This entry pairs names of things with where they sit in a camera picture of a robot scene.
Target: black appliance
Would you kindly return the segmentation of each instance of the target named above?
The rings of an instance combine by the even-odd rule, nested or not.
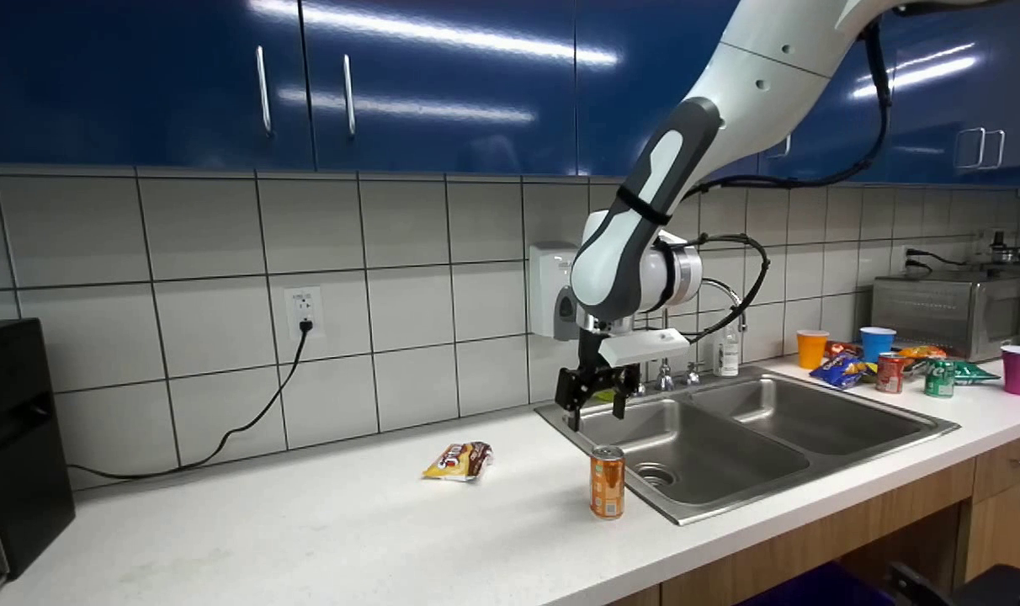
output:
[[[0,324],[0,574],[20,574],[75,519],[35,321]]]

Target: electrical outlet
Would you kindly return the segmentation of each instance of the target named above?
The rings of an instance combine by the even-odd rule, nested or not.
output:
[[[284,324],[289,324],[289,334],[299,341],[299,324],[309,321],[314,331],[307,341],[318,337],[322,334],[322,311],[318,311],[318,292],[316,291],[284,291]]]

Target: candy bar wrapper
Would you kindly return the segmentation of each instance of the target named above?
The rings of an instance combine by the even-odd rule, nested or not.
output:
[[[485,464],[491,464],[491,448],[485,441],[447,444],[421,479],[473,484]]]

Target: wall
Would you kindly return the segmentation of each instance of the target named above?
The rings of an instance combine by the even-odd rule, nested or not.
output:
[[[200,176],[0,169],[0,317],[40,317],[68,459],[159,471],[209,453],[282,380],[293,285],[318,291],[322,337],[263,424],[223,451],[277,453],[552,397],[573,344],[526,337],[526,246],[576,242],[613,183]],[[798,328],[851,337],[866,285],[906,246],[966,256],[1020,225],[1016,192],[718,192],[673,231],[750,231],[775,269],[747,359]],[[758,258],[702,249],[742,292]],[[696,331],[725,311],[673,311]]]

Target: robotic arm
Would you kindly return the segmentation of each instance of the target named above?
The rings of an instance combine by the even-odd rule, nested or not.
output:
[[[853,36],[896,8],[985,0],[741,0],[706,69],[656,123],[607,213],[591,213],[573,264],[573,296],[587,312],[577,371],[563,371],[555,401],[573,412],[594,388],[619,388],[617,415],[639,383],[639,359],[684,346],[677,331],[629,334],[699,291],[699,256],[662,231],[684,192],[709,172],[777,146],[812,111]]]

